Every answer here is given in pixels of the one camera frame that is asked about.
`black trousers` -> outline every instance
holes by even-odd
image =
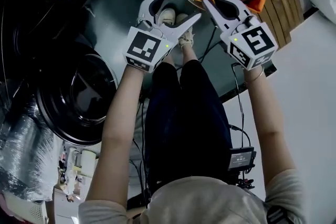
[[[224,107],[204,68],[186,63],[180,82],[175,68],[161,63],[145,123],[149,191],[187,176],[223,180],[232,148]]]

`sneaker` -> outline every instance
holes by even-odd
[[[173,10],[172,8],[166,8],[161,11],[157,24],[159,26],[162,25],[163,23],[174,25],[175,19],[176,19],[175,10]]]
[[[185,13],[179,14],[176,18],[176,23],[183,21],[188,15]],[[190,44],[191,46],[194,45],[194,35],[193,35],[193,27],[190,27],[187,32],[185,32],[179,39],[178,43],[180,44],[180,47],[182,48],[186,44]]]

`washing machine door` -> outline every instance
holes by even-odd
[[[117,90],[109,65],[91,48],[56,54],[40,71],[36,99],[49,127],[76,145],[101,141],[107,111]]]

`gray sleeve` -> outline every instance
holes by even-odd
[[[293,223],[306,223],[303,183],[295,169],[283,171],[266,187],[265,203],[287,210]]]
[[[105,200],[86,201],[79,205],[78,219],[81,224],[131,224],[126,210],[120,204]]]

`bracelet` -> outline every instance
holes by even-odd
[[[262,67],[262,71],[260,72],[259,76],[257,76],[255,79],[253,79],[253,80],[251,80],[251,81],[248,81],[248,82],[245,81],[245,84],[248,85],[248,84],[250,84],[250,83],[256,81],[256,80],[257,80],[257,79],[264,73],[264,71],[265,71],[265,67]]]

